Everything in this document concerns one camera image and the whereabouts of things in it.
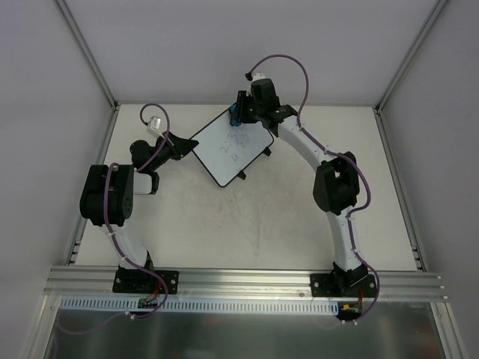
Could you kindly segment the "right aluminium frame post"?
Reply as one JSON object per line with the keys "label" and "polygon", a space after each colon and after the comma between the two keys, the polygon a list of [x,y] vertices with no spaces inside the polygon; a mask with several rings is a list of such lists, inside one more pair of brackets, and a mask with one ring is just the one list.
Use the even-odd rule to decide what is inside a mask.
{"label": "right aluminium frame post", "polygon": [[430,10],[426,19],[421,25],[418,33],[415,35],[398,68],[394,72],[391,81],[388,83],[382,96],[376,103],[374,108],[377,113],[383,111],[390,99],[395,94],[400,83],[403,81],[403,78],[406,76],[406,73],[408,72],[409,68],[412,66],[413,61],[420,52],[421,47],[424,45],[424,42],[426,41],[428,35],[434,29],[436,23],[441,18],[449,3],[449,0],[438,0],[434,2],[432,9]]}

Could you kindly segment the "right table edge rail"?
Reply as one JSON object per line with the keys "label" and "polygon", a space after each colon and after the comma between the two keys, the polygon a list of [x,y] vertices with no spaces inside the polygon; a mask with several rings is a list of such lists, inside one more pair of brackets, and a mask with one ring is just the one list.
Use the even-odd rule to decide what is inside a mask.
{"label": "right table edge rail", "polygon": [[373,112],[374,112],[374,117],[376,120],[376,125],[379,131],[379,136],[382,141],[382,146],[385,151],[388,167],[391,173],[392,182],[394,184],[394,190],[396,192],[396,196],[400,206],[400,211],[403,217],[406,233],[409,238],[413,256],[415,258],[417,270],[427,271],[427,264],[422,254],[420,239],[418,238],[418,234],[416,232],[416,228],[412,220],[412,213],[409,210],[409,206],[406,200],[406,193],[403,189],[403,186],[400,180],[397,164],[396,164],[396,161],[394,160],[394,154],[392,151],[391,143],[388,139],[384,120],[378,109],[375,108]]}

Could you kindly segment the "white whiteboard with black frame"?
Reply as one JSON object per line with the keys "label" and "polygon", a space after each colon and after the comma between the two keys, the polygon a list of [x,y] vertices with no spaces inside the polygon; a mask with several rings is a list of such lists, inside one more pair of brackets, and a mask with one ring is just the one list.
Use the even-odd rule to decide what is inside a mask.
{"label": "white whiteboard with black frame", "polygon": [[269,154],[274,138],[260,123],[231,125],[225,110],[192,136],[193,153],[221,188],[245,179],[244,170],[262,154]]}

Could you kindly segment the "left table edge rail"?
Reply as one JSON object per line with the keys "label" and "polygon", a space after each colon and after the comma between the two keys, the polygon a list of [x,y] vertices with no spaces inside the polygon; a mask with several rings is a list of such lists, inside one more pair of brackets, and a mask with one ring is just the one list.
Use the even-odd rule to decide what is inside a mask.
{"label": "left table edge rail", "polygon": [[94,157],[93,164],[87,171],[85,183],[79,200],[79,214],[73,227],[70,237],[70,244],[67,248],[64,264],[66,266],[74,265],[82,243],[82,237],[87,224],[91,218],[100,217],[101,199],[100,193],[103,191],[107,166],[104,164],[109,143],[112,138],[116,120],[118,118],[120,106],[116,105],[110,114],[105,132],[100,141],[100,147]]}

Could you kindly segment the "aluminium frame post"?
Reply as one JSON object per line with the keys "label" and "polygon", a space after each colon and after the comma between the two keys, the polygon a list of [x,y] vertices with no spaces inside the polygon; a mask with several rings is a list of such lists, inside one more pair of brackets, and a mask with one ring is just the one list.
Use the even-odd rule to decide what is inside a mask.
{"label": "aluminium frame post", "polygon": [[91,48],[88,45],[88,42],[85,39],[85,36],[81,28],[79,27],[79,24],[76,21],[73,12],[70,9],[70,6],[65,0],[54,0],[53,3],[55,4],[77,47],[79,48],[79,51],[85,59],[96,83],[98,84],[103,96],[106,99],[106,102],[109,104],[109,107],[111,109],[115,110],[117,108],[118,101],[115,99],[115,96],[113,95],[112,90],[109,87],[106,78],[97,63],[97,60],[94,57],[94,54],[91,51]]}
{"label": "aluminium frame post", "polygon": [[403,81],[403,78],[406,76],[406,73],[408,72],[409,68],[412,66],[413,61],[420,52],[421,47],[424,45],[424,42],[426,41],[428,35],[434,29],[436,23],[441,18],[449,3],[449,0],[438,0],[434,2],[432,9],[430,10],[426,19],[421,25],[418,33],[415,35],[398,68],[394,72],[391,81],[388,83],[382,96],[376,103],[374,108],[377,113],[383,111],[390,99],[395,94],[400,83]]}

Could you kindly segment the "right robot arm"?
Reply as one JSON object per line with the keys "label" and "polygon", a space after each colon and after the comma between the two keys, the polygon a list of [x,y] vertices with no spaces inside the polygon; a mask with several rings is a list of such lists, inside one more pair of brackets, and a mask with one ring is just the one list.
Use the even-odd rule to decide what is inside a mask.
{"label": "right robot arm", "polygon": [[351,152],[334,154],[307,133],[299,112],[282,105],[271,79],[261,73],[245,75],[248,90],[240,90],[229,109],[232,126],[260,123],[276,138],[289,144],[314,170],[313,198],[326,213],[332,232],[335,260],[330,277],[323,284],[342,295],[360,290],[368,276],[367,267],[356,256],[348,213],[357,204],[359,176]]}

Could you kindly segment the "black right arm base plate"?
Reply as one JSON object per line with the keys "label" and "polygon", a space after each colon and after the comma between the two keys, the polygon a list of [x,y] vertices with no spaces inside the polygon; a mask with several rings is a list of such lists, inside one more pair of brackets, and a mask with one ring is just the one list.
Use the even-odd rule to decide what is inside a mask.
{"label": "black right arm base plate", "polygon": [[332,272],[313,273],[309,277],[311,295],[313,297],[331,298],[358,298],[363,295],[365,298],[374,298],[378,293],[376,279],[372,274],[354,283],[352,286],[340,286],[335,282]]}

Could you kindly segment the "table edge rail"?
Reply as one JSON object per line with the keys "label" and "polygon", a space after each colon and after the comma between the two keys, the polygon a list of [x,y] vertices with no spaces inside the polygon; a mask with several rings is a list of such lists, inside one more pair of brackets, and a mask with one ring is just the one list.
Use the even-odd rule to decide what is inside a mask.
{"label": "table edge rail", "polygon": [[400,211],[403,217],[406,233],[409,238],[413,256],[415,258],[417,270],[427,271],[427,264],[422,254],[420,239],[418,238],[418,234],[416,232],[416,228],[412,220],[412,213],[409,210],[409,206],[406,200],[406,193],[403,189],[403,186],[400,180],[397,164],[396,164],[396,161],[394,160],[394,154],[392,151],[391,143],[388,139],[384,120],[378,109],[375,108],[373,112],[374,112],[374,117],[376,120],[376,125],[379,131],[379,136],[382,141],[382,146],[385,151],[388,167],[391,173],[392,182],[394,184],[394,190],[396,192],[396,196],[400,206]]}
{"label": "table edge rail", "polygon": [[101,199],[100,193],[103,191],[107,166],[104,164],[109,143],[112,138],[116,120],[118,118],[120,106],[116,105],[110,114],[105,132],[100,141],[100,147],[94,157],[93,164],[87,171],[85,183],[79,200],[79,214],[73,227],[70,237],[70,244],[67,248],[64,264],[66,266],[74,265],[82,243],[82,237],[87,224],[91,218],[100,217]]}

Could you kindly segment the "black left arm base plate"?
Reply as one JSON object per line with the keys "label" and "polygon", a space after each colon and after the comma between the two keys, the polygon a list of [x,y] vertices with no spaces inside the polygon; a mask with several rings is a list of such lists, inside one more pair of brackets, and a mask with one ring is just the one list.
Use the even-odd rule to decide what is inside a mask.
{"label": "black left arm base plate", "polygon": [[[169,295],[176,295],[179,284],[179,271],[158,270],[154,271],[160,276]],[[112,285],[112,292],[126,294],[151,294],[155,291],[159,281],[150,274],[138,269],[123,269],[119,267],[115,272],[115,279]]]}

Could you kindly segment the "left aluminium frame post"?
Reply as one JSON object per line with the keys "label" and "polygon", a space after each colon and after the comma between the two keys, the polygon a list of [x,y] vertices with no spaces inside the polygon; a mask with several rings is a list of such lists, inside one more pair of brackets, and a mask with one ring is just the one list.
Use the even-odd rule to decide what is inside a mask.
{"label": "left aluminium frame post", "polygon": [[91,48],[88,45],[88,42],[85,39],[85,36],[81,28],[79,27],[79,24],[76,21],[73,12],[70,9],[70,6],[65,0],[54,0],[53,3],[55,4],[77,47],[79,48],[79,51],[85,59],[96,83],[98,84],[103,96],[106,99],[106,102],[109,104],[109,107],[111,109],[115,110],[117,108],[118,101],[115,99],[115,96],[113,95],[112,90],[109,87],[106,78],[97,63],[97,60],[94,57],[94,54],[91,51]]}

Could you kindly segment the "aluminium mounting rail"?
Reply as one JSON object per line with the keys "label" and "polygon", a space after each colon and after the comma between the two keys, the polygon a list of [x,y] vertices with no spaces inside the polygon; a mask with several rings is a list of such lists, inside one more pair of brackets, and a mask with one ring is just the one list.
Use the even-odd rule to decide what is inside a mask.
{"label": "aluminium mounting rail", "polygon": [[[54,266],[44,295],[107,295],[112,292],[114,266]],[[319,282],[311,271],[252,269],[178,269],[178,297],[296,300],[312,298]],[[449,293],[436,273],[381,271],[379,300],[446,302]]]}

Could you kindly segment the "blue whiteboard eraser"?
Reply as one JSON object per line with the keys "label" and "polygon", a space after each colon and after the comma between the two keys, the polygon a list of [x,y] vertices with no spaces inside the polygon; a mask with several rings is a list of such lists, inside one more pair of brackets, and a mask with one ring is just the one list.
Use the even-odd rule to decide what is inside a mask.
{"label": "blue whiteboard eraser", "polygon": [[228,108],[228,113],[230,116],[230,125],[232,127],[238,127],[241,125],[241,122],[238,121],[238,114],[237,114],[237,104],[233,104]]}

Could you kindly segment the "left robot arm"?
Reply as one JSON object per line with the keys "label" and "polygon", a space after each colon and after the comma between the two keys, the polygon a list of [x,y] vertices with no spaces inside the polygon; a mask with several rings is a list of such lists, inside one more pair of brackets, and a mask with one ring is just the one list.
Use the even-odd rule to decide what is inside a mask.
{"label": "left robot arm", "polygon": [[179,161],[199,141],[164,132],[151,146],[137,140],[129,147],[132,163],[92,165],[79,202],[81,216],[99,227],[109,238],[117,256],[120,273],[131,273],[130,283],[141,292],[156,285],[156,273],[149,252],[133,239],[126,225],[136,195],[155,195],[160,178],[157,170],[169,160]]}

